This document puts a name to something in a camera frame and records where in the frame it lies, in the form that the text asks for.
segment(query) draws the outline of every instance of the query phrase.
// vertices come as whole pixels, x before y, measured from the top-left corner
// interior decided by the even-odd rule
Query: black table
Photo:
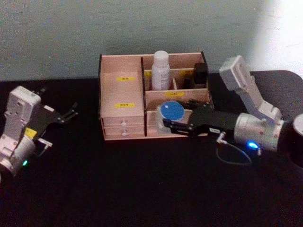
[[[303,110],[303,81],[288,71],[254,72],[265,100],[286,119]],[[246,111],[217,74],[215,108]],[[79,116],[45,138],[53,147],[0,188],[0,226],[302,226],[303,170],[286,155],[253,151],[249,167],[216,158],[203,137],[105,143],[98,122],[98,79],[0,83],[0,126],[17,85],[48,90],[43,103]]]

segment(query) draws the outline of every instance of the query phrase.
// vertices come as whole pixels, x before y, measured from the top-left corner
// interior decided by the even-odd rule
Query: wire
[[[221,160],[222,162],[224,162],[226,164],[236,165],[236,166],[249,166],[249,165],[252,164],[251,158],[243,150],[241,150],[240,148],[238,148],[235,145],[232,145],[232,144],[230,144],[228,142],[225,142],[223,144],[226,144],[226,145],[228,145],[228,146],[230,146],[232,148],[235,148],[237,151],[239,151],[241,154],[243,154],[247,158],[248,162],[230,162],[230,161],[226,161],[226,160],[222,159],[219,156],[219,149],[218,149],[218,146],[216,146],[216,155],[217,155],[217,157],[218,157],[219,160]]]
[[[44,154],[44,152],[45,152],[46,150],[47,150],[47,148],[44,148],[43,151],[42,151],[39,155],[36,154],[37,157],[41,157],[41,156]]]

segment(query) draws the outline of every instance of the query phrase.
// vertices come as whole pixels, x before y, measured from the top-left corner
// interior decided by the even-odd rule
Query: blue lid
[[[184,115],[184,108],[180,103],[168,101],[161,105],[161,114],[172,121],[180,120]]]

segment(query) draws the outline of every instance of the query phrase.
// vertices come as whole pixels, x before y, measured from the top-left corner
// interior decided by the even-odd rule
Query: white wall
[[[206,54],[210,70],[241,54],[251,70],[303,75],[303,1],[0,3],[0,80],[97,77],[98,55]]]

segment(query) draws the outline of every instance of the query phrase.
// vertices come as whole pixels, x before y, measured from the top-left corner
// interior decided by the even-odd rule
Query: yellow label
[[[184,95],[184,91],[167,91],[165,92],[165,96],[167,97],[182,97]]]
[[[118,77],[117,81],[124,82],[124,81],[134,81],[135,77]]]
[[[194,73],[194,70],[180,70],[179,75],[181,77],[185,76],[186,74],[192,75]]]
[[[35,130],[32,130],[30,128],[25,128],[25,135],[28,136],[29,138],[34,138],[34,136],[37,134]]]
[[[144,71],[144,76],[145,77],[151,77],[152,76],[152,71]]]
[[[116,103],[115,108],[130,108],[134,107],[134,103]]]

